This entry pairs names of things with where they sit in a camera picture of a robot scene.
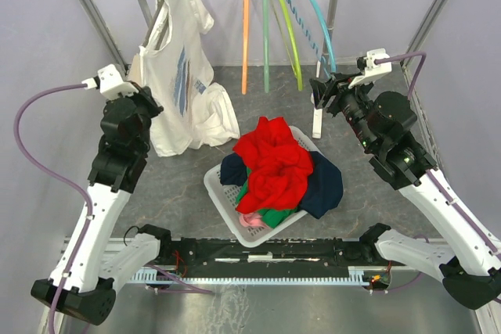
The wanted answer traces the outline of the white t shirt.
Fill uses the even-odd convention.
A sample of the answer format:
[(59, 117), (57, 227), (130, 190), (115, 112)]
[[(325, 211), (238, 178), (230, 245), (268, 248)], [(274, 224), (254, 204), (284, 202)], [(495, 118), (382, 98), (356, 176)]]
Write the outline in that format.
[(151, 126), (160, 157), (240, 137), (231, 99), (214, 81), (201, 44), (213, 25), (201, 0), (160, 0), (150, 34), (139, 48), (142, 82), (164, 108)]

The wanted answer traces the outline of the red t shirt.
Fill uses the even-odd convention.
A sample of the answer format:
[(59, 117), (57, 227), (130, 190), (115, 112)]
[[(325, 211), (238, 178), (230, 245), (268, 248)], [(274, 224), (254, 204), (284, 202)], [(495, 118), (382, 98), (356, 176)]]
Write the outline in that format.
[(282, 117), (260, 117), (257, 127), (240, 138), (233, 152), (250, 169), (247, 193), (236, 207), (238, 212), (291, 210), (299, 204), (314, 163)]

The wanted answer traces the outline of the navy blue t shirt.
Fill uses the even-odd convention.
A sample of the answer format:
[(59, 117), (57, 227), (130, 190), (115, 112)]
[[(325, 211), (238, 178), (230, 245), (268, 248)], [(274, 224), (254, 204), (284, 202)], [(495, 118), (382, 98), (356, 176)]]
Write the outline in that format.
[[(314, 163), (314, 170), (308, 177), (306, 193), (296, 210), (303, 210), (315, 219), (320, 219), (327, 211), (338, 207), (344, 187), (341, 171), (334, 164), (320, 152), (310, 151), (309, 153)], [(236, 203), (239, 203), (247, 193), (247, 177), (250, 173), (251, 170), (235, 153), (226, 156), (222, 161), (220, 183), (240, 187)]]

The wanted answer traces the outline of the teal blue hanger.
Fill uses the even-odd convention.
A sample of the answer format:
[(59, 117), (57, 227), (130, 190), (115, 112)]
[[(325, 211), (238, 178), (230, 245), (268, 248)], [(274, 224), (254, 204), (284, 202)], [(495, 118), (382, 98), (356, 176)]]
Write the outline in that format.
[(320, 9), (318, 2), (316, 0), (308, 0), (310, 6), (312, 7), (313, 13), (315, 14), (319, 29), (323, 34), (322, 45), (319, 45), (315, 42), (312, 31), (305, 23), (302, 15), (297, 11), (297, 7), (294, 4), (294, 1), (284, 1), (291, 11), (292, 15), (294, 16), (296, 24), (301, 28), (301, 32), (308, 41), (310, 49), (314, 52), (316, 61), (319, 64), (320, 69), (323, 70), (324, 75), (329, 76), (331, 73), (335, 73), (337, 71), (337, 58), (332, 45), (332, 35), (329, 31), (328, 24), (322, 14), (322, 10)]

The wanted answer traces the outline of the yellow green hanger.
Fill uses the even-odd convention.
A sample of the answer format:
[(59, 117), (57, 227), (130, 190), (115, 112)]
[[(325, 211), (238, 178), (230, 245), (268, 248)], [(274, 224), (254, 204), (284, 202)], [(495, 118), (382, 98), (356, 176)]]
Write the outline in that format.
[(276, 25), (282, 39), (290, 67), (297, 82), (297, 90), (301, 91), (304, 87), (301, 61), (298, 54), (297, 42), (290, 14), (284, 0), (268, 0), (269, 10), (275, 18)]

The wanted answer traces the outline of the mint green hanger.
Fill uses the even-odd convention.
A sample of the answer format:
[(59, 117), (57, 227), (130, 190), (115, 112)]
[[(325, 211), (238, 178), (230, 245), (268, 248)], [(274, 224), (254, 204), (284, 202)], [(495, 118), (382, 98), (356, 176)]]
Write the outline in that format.
[(269, 6), (268, 0), (261, 0), (263, 33), (263, 83), (265, 93), (269, 93)]

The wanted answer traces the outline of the orange hanger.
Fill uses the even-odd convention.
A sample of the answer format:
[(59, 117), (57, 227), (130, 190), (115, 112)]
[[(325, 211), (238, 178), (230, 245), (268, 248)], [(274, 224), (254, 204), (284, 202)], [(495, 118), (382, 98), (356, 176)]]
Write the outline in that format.
[(243, 0), (243, 51), (242, 51), (242, 74), (241, 74), (241, 92), (243, 95), (247, 94), (249, 33), (250, 33), (250, 0)]

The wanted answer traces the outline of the green t shirt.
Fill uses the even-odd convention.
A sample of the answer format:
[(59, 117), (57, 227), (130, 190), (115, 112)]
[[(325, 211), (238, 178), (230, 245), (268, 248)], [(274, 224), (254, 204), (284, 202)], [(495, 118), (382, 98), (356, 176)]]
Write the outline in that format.
[(282, 224), (291, 215), (300, 212), (299, 207), (287, 210), (277, 210), (275, 208), (262, 208), (256, 210), (262, 216), (262, 220), (266, 223), (268, 229), (276, 228), (279, 224)]

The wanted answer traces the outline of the pink t shirt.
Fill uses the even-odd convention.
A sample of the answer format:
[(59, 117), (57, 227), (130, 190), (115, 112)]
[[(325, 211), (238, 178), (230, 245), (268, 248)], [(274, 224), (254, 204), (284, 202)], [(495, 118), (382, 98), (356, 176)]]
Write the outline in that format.
[(266, 228), (266, 223), (262, 220), (262, 216), (257, 213), (240, 214), (239, 221), (245, 228)]

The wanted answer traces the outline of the grey hanger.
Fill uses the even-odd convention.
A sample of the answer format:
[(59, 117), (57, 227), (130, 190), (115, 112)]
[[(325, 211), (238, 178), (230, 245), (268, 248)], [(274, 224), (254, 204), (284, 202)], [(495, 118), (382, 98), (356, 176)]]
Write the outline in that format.
[[(162, 12), (163, 7), (165, 6), (165, 0), (156, 0), (156, 9), (153, 15), (150, 12), (150, 7), (148, 5), (147, 0), (137, 0), (137, 1), (139, 3), (139, 8), (142, 12), (142, 15), (146, 21), (146, 25), (148, 27), (144, 42), (142, 43), (142, 46), (146, 47), (150, 41), (150, 37), (154, 31), (155, 25), (159, 23), (160, 14)], [(164, 23), (161, 25), (159, 31), (157, 32), (157, 40), (154, 48), (155, 51), (160, 51), (162, 42), (164, 41), (166, 34), (168, 33), (168, 28), (169, 28), (169, 21), (168, 17), (166, 17), (164, 19)]]

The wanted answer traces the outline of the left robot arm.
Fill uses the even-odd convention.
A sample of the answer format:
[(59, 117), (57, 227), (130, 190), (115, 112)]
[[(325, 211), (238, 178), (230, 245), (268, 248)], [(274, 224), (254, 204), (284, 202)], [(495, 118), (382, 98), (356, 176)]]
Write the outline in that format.
[(74, 232), (56, 268), (31, 288), (31, 295), (52, 313), (101, 325), (117, 294), (140, 268), (171, 259), (171, 233), (151, 224), (142, 226), (112, 259), (103, 259), (114, 225), (146, 166), (150, 127), (162, 110), (149, 88), (131, 81), (107, 100), (88, 187), (78, 189), (84, 206)]

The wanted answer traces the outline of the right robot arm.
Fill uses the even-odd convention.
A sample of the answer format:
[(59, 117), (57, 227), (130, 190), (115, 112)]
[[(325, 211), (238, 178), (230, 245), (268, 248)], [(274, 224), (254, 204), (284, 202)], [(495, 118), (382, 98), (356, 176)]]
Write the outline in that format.
[(414, 138), (417, 115), (407, 97), (385, 91), (369, 97), (373, 83), (355, 84), (355, 74), (312, 78), (316, 108), (343, 114), (374, 172), (410, 201), (447, 245), (433, 246), (387, 225), (375, 224), (361, 237), (359, 255), (409, 266), (439, 281), (461, 305), (477, 310), (500, 301), (500, 241), (455, 194), (433, 156)]

